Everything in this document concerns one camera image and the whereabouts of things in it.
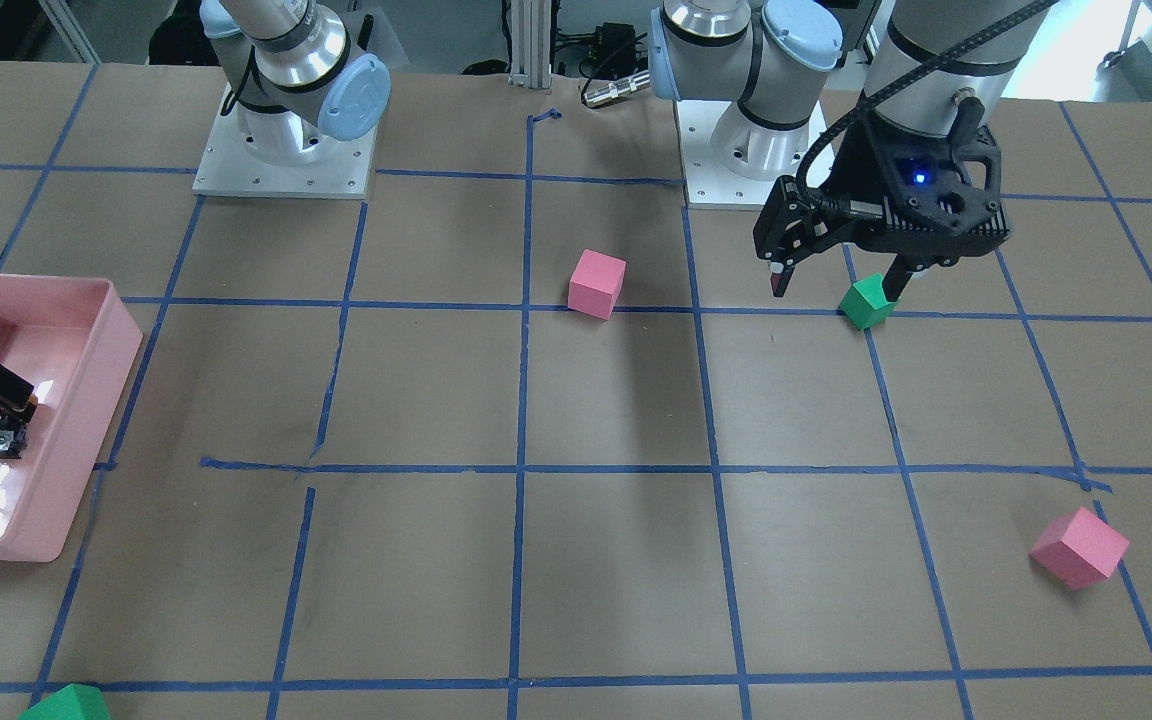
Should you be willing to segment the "green cube near left arm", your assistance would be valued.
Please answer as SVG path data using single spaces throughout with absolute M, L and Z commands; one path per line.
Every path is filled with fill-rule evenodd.
M 864 331 L 884 323 L 899 305 L 897 300 L 887 300 L 882 274 L 861 278 L 847 288 L 846 296 L 838 304 L 856 329 Z

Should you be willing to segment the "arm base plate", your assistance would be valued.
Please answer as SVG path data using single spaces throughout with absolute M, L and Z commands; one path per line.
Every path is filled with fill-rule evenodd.
M 773 131 L 751 122 L 733 103 L 675 104 L 687 200 L 695 209 L 761 209 L 771 185 L 794 176 L 826 129 L 820 105 L 805 126 Z
M 356 141 L 323 135 L 291 111 L 217 114 L 192 190 L 247 199 L 365 200 L 379 128 Z

